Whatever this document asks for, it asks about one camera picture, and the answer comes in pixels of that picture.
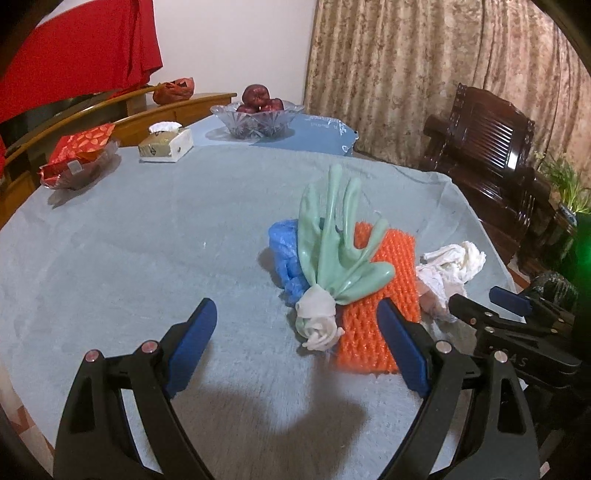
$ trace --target glass bowl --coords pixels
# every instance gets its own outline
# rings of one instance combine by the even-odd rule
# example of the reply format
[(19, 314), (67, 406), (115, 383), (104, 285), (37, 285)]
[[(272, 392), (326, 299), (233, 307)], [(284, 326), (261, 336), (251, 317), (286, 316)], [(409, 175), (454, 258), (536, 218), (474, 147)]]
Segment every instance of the glass bowl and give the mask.
[(234, 102), (230, 105), (216, 105), (210, 108), (230, 130), (235, 138), (279, 138), (287, 132), (291, 121), (303, 109), (303, 105), (283, 101), (284, 110), (275, 112), (241, 113), (236, 109), (242, 102)]

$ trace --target blue gripper pad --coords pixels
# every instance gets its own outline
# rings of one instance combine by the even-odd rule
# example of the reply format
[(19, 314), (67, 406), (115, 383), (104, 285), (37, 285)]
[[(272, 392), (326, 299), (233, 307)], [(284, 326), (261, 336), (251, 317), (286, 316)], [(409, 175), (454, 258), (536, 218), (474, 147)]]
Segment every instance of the blue gripper pad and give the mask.
[(505, 310), (509, 310), (521, 317), (531, 315), (533, 311), (528, 299), (520, 297), (517, 293), (505, 290), (504, 288), (492, 287), (488, 293), (488, 298), (495, 305), (503, 307)]
[(212, 337), (217, 325), (216, 304), (213, 300), (204, 299), (186, 324), (181, 325), (185, 331), (168, 359), (168, 382), (164, 387), (171, 400), (178, 392), (187, 388)]
[(390, 299), (379, 302), (377, 320), (379, 331), (396, 360), (407, 387), (426, 398), (431, 391), (429, 346), (433, 344), (433, 340), (422, 325), (406, 321)]

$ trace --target metal screw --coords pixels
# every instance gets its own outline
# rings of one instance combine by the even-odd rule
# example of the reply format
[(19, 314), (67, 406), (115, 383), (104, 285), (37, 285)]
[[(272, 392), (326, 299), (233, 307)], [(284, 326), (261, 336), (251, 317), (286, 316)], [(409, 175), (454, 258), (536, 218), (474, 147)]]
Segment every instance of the metal screw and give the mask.
[(84, 360), (89, 363), (96, 362), (99, 359), (100, 352), (98, 350), (89, 350), (84, 356)]
[(495, 352), (495, 360), (501, 362), (502, 364), (505, 364), (507, 363), (507, 360), (509, 360), (509, 358), (507, 357), (507, 354), (504, 351), (497, 350)]
[(156, 340), (148, 340), (142, 343), (143, 353), (154, 353), (158, 348), (158, 342)]
[(437, 342), (435, 344), (435, 348), (437, 349), (438, 352), (449, 353), (452, 351), (452, 344), (449, 342), (445, 342), (443, 340), (440, 340), (439, 342)]

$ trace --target red apple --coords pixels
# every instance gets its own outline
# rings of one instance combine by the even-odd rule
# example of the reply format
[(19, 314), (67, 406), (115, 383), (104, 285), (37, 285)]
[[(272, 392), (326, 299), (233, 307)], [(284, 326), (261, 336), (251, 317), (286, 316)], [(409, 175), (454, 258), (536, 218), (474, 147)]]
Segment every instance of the red apple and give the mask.
[(249, 105), (241, 105), (236, 109), (236, 111), (240, 112), (240, 113), (258, 113), (258, 107), (249, 106)]
[(262, 107), (270, 99), (269, 90), (264, 85), (250, 85), (242, 94), (242, 101), (249, 106)]
[(279, 110), (285, 110), (285, 107), (283, 107), (283, 102), (280, 98), (274, 98), (273, 100), (269, 100), (265, 105), (261, 107), (261, 112), (276, 112)]

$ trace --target tissue box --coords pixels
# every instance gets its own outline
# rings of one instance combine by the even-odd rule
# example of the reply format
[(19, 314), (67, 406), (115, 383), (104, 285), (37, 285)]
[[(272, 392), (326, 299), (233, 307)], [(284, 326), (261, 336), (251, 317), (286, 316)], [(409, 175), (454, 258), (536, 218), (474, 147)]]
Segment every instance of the tissue box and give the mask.
[(138, 145), (142, 161), (176, 162), (193, 148), (193, 136), (188, 128), (176, 132), (155, 132)]

